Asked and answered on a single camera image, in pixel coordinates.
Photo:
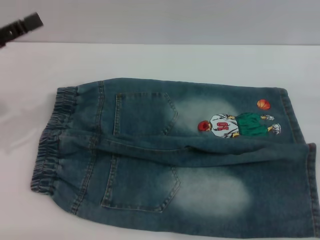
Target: black clip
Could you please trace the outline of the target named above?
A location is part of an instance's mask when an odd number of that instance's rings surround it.
[[[44,24],[42,23],[38,13],[33,13],[23,20],[14,21],[0,28],[0,48],[4,47],[7,42],[10,42],[27,32],[33,31]]]

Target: cartoon basketball player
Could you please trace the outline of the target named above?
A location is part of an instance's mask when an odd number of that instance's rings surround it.
[[[246,112],[239,116],[227,114],[214,115],[210,121],[202,121],[198,124],[199,131],[212,131],[214,135],[222,138],[235,138],[242,136],[266,136],[268,132],[279,134],[280,124],[275,123],[267,127],[260,123],[260,120],[271,120],[275,118],[270,115],[259,115]]]

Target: denim shorts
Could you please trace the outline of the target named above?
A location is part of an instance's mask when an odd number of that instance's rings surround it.
[[[31,189],[122,228],[319,238],[315,159],[284,89],[118,78],[57,90]]]

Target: white jersey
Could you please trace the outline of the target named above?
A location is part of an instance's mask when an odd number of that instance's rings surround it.
[[[227,114],[214,115],[210,123],[212,126],[211,131],[217,137],[231,138],[232,134],[239,133],[237,121],[228,118]]]

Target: gray wall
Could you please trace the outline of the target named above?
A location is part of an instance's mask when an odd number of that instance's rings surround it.
[[[28,42],[319,45],[320,0],[0,0],[0,26],[38,12]]]

